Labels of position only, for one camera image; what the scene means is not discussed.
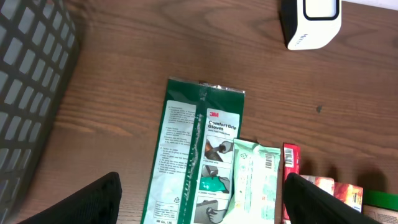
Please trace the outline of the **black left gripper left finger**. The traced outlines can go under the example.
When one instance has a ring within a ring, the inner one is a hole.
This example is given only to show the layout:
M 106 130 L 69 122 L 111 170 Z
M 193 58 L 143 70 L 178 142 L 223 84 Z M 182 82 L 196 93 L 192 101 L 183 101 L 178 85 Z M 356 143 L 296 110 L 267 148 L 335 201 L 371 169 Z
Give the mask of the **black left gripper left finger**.
M 19 224 L 116 224 L 122 188 L 110 172 Z

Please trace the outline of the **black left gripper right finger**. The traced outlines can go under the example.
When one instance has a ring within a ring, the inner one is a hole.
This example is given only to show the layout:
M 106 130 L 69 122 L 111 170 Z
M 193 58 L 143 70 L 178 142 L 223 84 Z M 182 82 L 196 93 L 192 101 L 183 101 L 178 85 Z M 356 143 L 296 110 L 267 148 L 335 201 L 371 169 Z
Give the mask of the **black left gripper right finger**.
M 378 224 L 295 173 L 287 176 L 282 199 L 292 224 Z

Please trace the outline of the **orange tissue packet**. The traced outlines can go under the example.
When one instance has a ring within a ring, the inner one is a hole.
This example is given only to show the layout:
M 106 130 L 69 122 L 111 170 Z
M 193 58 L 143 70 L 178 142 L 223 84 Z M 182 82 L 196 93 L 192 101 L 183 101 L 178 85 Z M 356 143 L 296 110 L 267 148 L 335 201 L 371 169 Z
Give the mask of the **orange tissue packet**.
M 319 176 L 312 176 L 312 175 L 301 175 L 304 179 L 308 180 L 309 182 L 313 183 L 317 187 L 321 188 L 322 190 L 328 192 L 330 195 L 334 194 L 335 189 L 335 181 L 329 177 L 319 177 Z

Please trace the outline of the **red stick packet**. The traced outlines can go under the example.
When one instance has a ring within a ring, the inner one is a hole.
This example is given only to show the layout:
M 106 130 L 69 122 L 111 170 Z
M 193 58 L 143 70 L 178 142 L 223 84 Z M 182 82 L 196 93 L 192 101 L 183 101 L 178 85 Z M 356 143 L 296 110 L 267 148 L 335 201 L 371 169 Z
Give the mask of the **red stick packet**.
M 299 173 L 300 166 L 300 147 L 295 144 L 284 143 L 283 144 L 283 158 L 284 158 L 284 171 L 283 171 L 283 183 L 284 186 L 287 176 L 290 173 Z M 290 218 L 287 214 L 284 202 L 282 202 L 282 224 L 291 224 Z

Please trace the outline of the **orange snack packet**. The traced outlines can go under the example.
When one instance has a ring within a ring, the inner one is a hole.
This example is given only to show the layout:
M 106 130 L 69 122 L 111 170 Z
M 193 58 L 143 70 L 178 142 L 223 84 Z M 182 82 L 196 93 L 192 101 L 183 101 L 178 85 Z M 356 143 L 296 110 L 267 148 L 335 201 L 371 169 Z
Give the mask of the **orange snack packet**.
M 363 188 L 352 184 L 335 182 L 334 197 L 351 208 L 361 212 L 363 204 Z

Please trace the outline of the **mint green wipes pack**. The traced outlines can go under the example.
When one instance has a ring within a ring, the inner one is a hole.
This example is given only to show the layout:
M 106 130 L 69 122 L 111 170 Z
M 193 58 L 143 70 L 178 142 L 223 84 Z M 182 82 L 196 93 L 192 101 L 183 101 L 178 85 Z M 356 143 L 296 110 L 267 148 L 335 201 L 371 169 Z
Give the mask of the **mint green wipes pack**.
M 281 150 L 234 140 L 234 193 L 223 223 L 273 224 Z

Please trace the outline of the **green lidded white canister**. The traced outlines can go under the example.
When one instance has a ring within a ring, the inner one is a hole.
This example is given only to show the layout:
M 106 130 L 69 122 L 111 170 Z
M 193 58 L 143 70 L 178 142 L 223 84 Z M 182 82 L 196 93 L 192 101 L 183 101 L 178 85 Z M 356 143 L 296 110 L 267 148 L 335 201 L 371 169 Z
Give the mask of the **green lidded white canister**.
M 364 190 L 363 213 L 383 224 L 397 224 L 397 195 Z

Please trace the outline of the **white green package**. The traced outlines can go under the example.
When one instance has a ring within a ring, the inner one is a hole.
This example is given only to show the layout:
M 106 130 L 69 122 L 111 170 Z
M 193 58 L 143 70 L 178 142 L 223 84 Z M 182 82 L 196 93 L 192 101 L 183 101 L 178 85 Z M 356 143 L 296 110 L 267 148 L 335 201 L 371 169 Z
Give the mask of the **white green package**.
M 168 80 L 142 223 L 223 221 L 244 98 L 242 90 Z

